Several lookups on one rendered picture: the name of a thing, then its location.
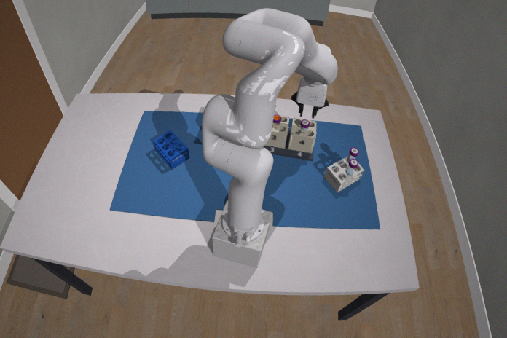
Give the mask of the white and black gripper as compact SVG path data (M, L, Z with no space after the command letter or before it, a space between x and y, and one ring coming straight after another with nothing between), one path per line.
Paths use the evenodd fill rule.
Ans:
M324 90L322 92L322 90ZM313 85L305 81L302 76L298 91L291 96L291 99L299 106L299 113L302 116L304 104L314 106L312 118L316 116L317 111L329 105L326 99L327 85Z

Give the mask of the white tube rack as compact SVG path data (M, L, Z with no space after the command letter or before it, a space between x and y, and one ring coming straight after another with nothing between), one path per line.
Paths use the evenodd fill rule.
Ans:
M364 172L364 169L361 167L360 164L358 164L358 167L355 169L353 175L349 176L348 174L346 174L346 170L349 165L349 163L347 162L347 158L348 157L334 163L333 165L328 166L324 175L324 178L330 183L330 185L334 188L336 192L340 192L344 188L350 186L351 184L359 180ZM341 162L342 164L340 164ZM345 164L347 165L347 167L345 167ZM344 176L346 178L344 178Z

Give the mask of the blue tube rack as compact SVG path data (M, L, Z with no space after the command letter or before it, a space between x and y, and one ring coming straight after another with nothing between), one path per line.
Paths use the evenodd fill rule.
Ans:
M171 169L190 158L188 147L171 130L154 139L153 142L157 153Z

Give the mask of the blue bench mat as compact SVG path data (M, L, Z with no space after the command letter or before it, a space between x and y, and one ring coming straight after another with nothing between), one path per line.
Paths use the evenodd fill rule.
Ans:
M215 221L233 176L203 157L200 112L144 111L127 154L110 211ZM359 125L316 121L313 161L273 154L262 210L274 227L380 229L372 174ZM172 130L188 147L189 159L174 169L153 140ZM359 180L336 192L324 178L328 166L359 150Z

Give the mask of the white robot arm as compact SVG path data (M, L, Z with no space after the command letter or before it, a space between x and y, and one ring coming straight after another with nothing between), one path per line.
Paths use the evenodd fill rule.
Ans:
M235 97L213 96L202 118L204 160L233 176L222 226L241 247L264 229L262 203L273 166L264 146L280 90L294 72L312 85L330 85L337 77L337 61L329 47L316 42L303 17L270 8L232 21L222 43L232 56L264 63L239 81Z

